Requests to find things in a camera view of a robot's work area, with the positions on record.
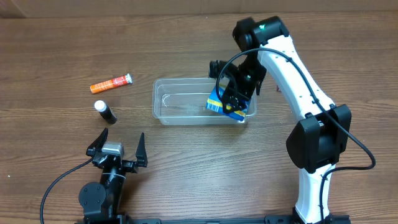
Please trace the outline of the clear plastic container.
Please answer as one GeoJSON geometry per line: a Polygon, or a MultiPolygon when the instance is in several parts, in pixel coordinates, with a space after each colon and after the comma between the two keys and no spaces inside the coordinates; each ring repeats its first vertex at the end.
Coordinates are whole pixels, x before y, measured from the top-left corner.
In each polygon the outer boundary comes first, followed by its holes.
{"type": "Polygon", "coordinates": [[[246,117],[238,121],[206,108],[215,87],[210,78],[162,78],[154,82],[152,113],[163,125],[222,125],[248,123],[257,113],[252,96],[246,117]]]}

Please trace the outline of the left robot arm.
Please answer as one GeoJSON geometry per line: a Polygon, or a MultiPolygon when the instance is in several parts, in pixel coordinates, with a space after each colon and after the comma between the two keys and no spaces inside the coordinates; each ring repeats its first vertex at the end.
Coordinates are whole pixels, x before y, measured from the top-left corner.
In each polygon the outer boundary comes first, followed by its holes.
{"type": "Polygon", "coordinates": [[[86,150],[91,163],[102,173],[98,182],[90,182],[80,190],[83,223],[132,223],[129,215],[118,210],[126,174],[136,174],[140,167],[147,167],[145,135],[140,136],[134,161],[124,158],[122,143],[109,141],[107,137],[108,128],[104,128],[86,150]]]}

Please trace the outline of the black bottle white cap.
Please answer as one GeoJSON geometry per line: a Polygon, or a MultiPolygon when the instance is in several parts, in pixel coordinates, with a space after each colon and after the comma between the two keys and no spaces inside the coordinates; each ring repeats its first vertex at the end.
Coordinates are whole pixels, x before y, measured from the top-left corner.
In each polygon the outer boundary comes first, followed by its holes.
{"type": "Polygon", "coordinates": [[[117,117],[111,111],[110,107],[103,101],[97,100],[94,103],[94,108],[96,111],[99,112],[101,117],[108,123],[108,124],[115,124],[117,121],[117,117]]]}

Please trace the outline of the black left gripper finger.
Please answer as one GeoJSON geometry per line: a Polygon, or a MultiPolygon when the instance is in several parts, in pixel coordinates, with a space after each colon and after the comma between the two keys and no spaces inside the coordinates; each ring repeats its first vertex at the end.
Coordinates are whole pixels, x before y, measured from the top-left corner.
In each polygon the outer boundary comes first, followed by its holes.
{"type": "Polygon", "coordinates": [[[97,152],[101,152],[108,137],[108,128],[104,128],[101,134],[87,147],[86,155],[95,156],[97,152]]]}
{"type": "Polygon", "coordinates": [[[138,167],[147,167],[148,160],[147,160],[147,153],[145,147],[145,134],[141,133],[139,144],[136,150],[136,166],[138,167]]]}

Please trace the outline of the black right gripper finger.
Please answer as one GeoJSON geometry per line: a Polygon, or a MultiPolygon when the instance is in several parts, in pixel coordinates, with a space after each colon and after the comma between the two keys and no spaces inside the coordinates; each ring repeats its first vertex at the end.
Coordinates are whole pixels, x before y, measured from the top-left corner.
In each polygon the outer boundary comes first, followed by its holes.
{"type": "Polygon", "coordinates": [[[230,110],[234,113],[246,114],[248,112],[250,103],[250,100],[247,101],[245,99],[231,98],[231,101],[229,103],[231,106],[230,110]]]}
{"type": "Polygon", "coordinates": [[[235,98],[233,90],[225,90],[221,96],[224,113],[233,113],[238,110],[238,100],[235,98]]]}

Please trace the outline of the blue VapoDrops box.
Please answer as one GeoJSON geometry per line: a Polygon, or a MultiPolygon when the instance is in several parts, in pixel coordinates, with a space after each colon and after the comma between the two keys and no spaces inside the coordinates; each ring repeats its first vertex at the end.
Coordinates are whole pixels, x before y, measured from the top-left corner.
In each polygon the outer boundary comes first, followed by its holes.
{"type": "Polygon", "coordinates": [[[211,91],[207,101],[206,101],[206,109],[214,111],[216,113],[229,116],[237,121],[243,121],[248,115],[249,106],[251,104],[251,100],[244,102],[246,105],[246,109],[234,111],[232,113],[226,114],[223,112],[223,104],[216,94],[216,87],[211,91]]]}

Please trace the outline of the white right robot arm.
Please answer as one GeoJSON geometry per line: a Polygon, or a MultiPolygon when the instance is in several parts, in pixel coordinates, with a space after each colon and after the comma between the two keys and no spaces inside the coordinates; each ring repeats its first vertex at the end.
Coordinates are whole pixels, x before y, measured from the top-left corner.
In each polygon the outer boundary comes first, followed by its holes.
{"type": "Polygon", "coordinates": [[[299,169],[298,199],[290,215],[267,215],[265,223],[349,223],[347,215],[328,209],[331,172],[346,149],[351,111],[336,106],[317,85],[298,56],[282,20],[256,22],[248,17],[236,23],[233,38],[245,60],[210,62],[209,76],[216,85],[206,108],[237,121],[246,117],[251,99],[271,75],[295,117],[287,138],[290,159],[299,169]]]}

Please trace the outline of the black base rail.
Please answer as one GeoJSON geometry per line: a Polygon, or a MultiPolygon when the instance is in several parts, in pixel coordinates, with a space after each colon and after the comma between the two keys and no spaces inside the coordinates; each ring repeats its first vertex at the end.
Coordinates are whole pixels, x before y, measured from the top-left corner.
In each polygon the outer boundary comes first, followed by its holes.
{"type": "Polygon", "coordinates": [[[125,223],[125,224],[291,224],[302,223],[294,215],[267,215],[264,218],[222,218],[222,219],[186,219],[186,220],[161,220],[161,219],[132,219],[129,216],[120,215],[118,218],[106,221],[80,221],[84,223],[125,223]]]}

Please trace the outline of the orange tablet tube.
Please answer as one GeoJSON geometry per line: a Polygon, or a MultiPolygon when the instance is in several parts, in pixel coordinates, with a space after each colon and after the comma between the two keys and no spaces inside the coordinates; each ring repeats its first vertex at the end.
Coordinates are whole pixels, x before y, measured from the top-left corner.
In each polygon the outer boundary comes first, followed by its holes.
{"type": "Polygon", "coordinates": [[[130,84],[133,84],[133,79],[132,76],[128,73],[117,78],[91,85],[90,91],[92,92],[92,94],[96,94],[130,84]]]}

